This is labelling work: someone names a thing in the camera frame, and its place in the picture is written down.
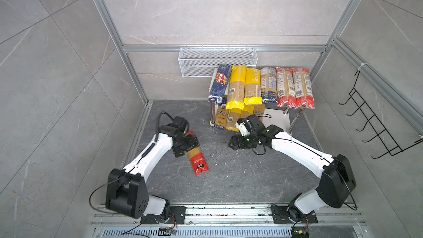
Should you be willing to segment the yellow Pastatime spaghetti bag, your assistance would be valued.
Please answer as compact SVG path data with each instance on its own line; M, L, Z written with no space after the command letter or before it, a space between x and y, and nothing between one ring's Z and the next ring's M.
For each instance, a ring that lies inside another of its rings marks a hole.
M245 79L245 105L261 105L261 71L256 68L248 68Z

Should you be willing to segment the red label spaghetti bag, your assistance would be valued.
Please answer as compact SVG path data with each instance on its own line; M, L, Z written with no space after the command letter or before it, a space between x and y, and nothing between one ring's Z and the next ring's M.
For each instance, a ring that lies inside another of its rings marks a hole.
M277 107L296 108L293 72L289 68L276 68Z

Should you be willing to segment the blue Barilla spaghetti pack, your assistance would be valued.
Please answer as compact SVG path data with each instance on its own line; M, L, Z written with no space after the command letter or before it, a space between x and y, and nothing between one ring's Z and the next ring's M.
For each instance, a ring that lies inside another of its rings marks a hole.
M208 101L221 105L224 101L231 76L231 65L219 65L213 73Z

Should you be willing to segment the blue end spaghetti bag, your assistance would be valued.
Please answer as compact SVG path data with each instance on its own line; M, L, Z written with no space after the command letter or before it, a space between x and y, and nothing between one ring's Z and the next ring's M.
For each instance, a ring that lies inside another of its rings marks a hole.
M261 69L261 97L264 104L277 103L276 70L273 67Z

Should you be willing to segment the Ankara blue spaghetti bag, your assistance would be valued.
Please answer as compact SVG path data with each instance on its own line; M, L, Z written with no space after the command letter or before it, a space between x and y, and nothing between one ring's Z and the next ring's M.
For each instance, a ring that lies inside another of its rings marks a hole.
M260 121L263 121L263 114L265 111L265 104L262 105L255 105L253 109L253 114L258 116Z

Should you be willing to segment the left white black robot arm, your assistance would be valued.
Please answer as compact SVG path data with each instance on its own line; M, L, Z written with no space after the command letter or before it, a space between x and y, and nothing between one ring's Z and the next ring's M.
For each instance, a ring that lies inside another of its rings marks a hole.
M160 112L150 143L124 168L113 169L108 182L97 188L106 188L107 214L122 214L134 219L152 216L158 222L167 221L171 216L170 202L149 194L148 177L168 151L179 158L196 148L199 142L190 131L189 122L183 117Z

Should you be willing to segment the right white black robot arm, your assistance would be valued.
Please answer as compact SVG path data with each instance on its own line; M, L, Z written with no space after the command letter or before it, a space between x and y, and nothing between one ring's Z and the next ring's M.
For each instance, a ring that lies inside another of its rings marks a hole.
M231 149L254 150L261 145L287 155L319 178L317 187L297 195L289 203L286 213L290 221L303 221L322 207L341 208L348 198L353 198L356 180L347 157L318 151L276 125L266 127L257 115L238 120L236 128L239 134L231 137Z

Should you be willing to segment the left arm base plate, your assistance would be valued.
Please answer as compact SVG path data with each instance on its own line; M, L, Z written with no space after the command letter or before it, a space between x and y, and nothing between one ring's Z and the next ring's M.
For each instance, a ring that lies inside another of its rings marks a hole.
M165 208L164 213L161 215L146 215L141 217L141 224L171 224L174 222L176 225L183 224L186 217L186 207L184 206L171 206Z

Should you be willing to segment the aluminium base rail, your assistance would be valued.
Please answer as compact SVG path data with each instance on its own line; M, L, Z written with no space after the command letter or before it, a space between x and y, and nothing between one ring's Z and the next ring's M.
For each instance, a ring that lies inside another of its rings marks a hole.
M88 223L84 238L370 238L360 212L323 207L299 223L286 204L177 204L166 223L107 214L104 207Z

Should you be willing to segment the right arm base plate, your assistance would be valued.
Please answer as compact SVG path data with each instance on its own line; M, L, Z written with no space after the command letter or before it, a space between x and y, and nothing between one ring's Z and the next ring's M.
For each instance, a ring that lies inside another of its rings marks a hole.
M294 207L271 205L271 215L275 224L289 224L289 223L318 223L314 211L309 214L302 214Z

